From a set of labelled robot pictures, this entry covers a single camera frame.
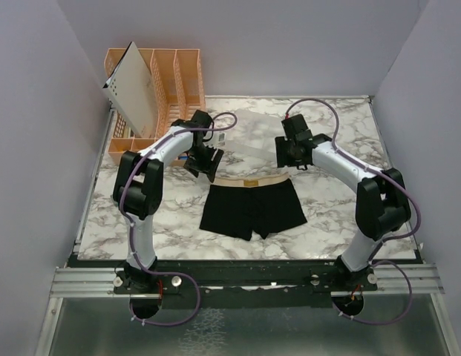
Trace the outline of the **black garment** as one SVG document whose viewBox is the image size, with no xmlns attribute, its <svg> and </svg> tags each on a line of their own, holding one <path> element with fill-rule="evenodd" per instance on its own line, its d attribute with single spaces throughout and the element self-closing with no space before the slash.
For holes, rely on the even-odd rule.
<svg viewBox="0 0 461 356">
<path fill-rule="evenodd" d="M 249 241 L 256 233 L 262 238 L 307 222 L 292 181 L 258 187 L 211 185 L 200 229 Z"/>
</svg>

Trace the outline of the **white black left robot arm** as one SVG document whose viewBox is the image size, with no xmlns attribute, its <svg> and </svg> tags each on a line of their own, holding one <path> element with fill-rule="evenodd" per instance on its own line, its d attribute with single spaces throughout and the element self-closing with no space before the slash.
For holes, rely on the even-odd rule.
<svg viewBox="0 0 461 356">
<path fill-rule="evenodd" d="M 152 271 L 157 259 L 152 231 L 154 215 L 163 198 L 164 170 L 179 155 L 186 154 L 184 169 L 195 177 L 203 174 L 213 182 L 223 151 L 207 146 L 204 138 L 217 130 L 214 119 L 197 110 L 190 120 L 173 122 L 152 145 L 121 156 L 113 200 L 128 223 L 127 264 L 135 268 L 131 284 L 142 293 L 151 291 L 157 282 Z"/>
</svg>

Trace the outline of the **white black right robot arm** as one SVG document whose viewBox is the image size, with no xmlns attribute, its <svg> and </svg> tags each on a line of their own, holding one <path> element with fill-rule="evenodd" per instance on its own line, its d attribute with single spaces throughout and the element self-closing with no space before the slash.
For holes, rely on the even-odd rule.
<svg viewBox="0 0 461 356">
<path fill-rule="evenodd" d="M 301 114 L 287 117 L 281 124 L 284 135 L 275 138 L 279 168 L 320 168 L 356 194 L 357 231 L 338 256 L 338 268 L 333 272 L 335 284 L 350 290 L 359 283 L 359 272 L 369 266 L 382 238 L 398 231 L 411 218 L 402 174 L 395 168 L 382 170 L 355 158 L 326 134 L 312 134 Z"/>
</svg>

